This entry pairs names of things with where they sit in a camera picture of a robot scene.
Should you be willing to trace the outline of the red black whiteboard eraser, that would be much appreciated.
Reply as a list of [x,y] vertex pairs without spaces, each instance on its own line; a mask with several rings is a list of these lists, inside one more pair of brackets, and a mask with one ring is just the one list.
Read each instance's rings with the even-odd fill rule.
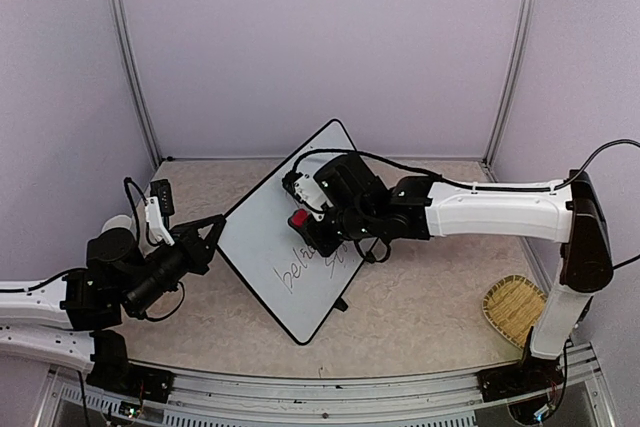
[[288,219],[288,223],[292,228],[300,229],[305,225],[309,217],[310,214],[308,211],[304,209],[298,209]]

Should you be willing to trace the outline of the white whiteboard black frame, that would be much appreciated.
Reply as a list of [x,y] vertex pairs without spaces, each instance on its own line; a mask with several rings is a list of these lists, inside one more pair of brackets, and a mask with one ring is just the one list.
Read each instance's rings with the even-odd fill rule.
[[288,225],[298,205],[282,179],[299,155],[321,148],[355,144],[340,120],[327,122],[225,214],[218,241],[222,257],[298,345],[311,341],[364,264],[352,243],[323,257]]

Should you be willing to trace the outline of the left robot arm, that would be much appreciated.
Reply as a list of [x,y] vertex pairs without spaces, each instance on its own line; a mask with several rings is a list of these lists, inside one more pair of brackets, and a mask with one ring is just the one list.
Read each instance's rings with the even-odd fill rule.
[[171,373],[130,362],[115,332],[128,316],[150,321],[149,308],[183,277],[208,272],[226,219],[215,215],[174,226],[170,244],[145,254],[126,215],[109,219],[87,244],[86,264],[35,284],[1,285],[1,349],[80,372],[87,384],[129,396],[167,395]]

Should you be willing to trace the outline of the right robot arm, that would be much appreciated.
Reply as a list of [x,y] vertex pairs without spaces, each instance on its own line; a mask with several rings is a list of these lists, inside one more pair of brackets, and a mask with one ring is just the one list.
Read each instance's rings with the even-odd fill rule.
[[571,171],[566,180],[499,184],[457,182],[407,167],[406,177],[388,187],[360,151],[331,149],[331,160],[316,172],[301,172],[302,162],[317,153],[300,155],[282,185],[301,206],[289,226],[323,257],[350,242],[363,260],[376,263],[378,257],[361,246],[368,239],[389,247],[397,239],[486,234],[559,244],[561,265],[526,341],[528,355],[511,370],[512,383],[523,391],[549,376],[549,360],[560,356],[592,297],[615,271],[606,220],[585,170]]

